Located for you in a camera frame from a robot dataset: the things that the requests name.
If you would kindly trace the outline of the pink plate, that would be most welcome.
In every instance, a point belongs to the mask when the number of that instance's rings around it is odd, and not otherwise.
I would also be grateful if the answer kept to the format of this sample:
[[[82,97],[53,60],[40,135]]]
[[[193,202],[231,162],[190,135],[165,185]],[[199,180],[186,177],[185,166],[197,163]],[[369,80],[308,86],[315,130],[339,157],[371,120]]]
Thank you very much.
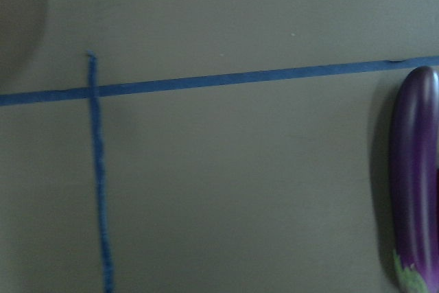
[[[1,81],[19,74],[45,28],[47,0],[1,0]]]

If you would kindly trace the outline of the purple eggplant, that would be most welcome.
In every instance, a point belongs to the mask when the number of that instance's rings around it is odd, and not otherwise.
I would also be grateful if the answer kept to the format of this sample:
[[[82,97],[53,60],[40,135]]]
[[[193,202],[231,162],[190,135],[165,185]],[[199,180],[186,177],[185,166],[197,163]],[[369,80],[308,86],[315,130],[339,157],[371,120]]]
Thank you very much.
[[[438,72],[403,81],[390,125],[394,266],[402,292],[438,291]]]

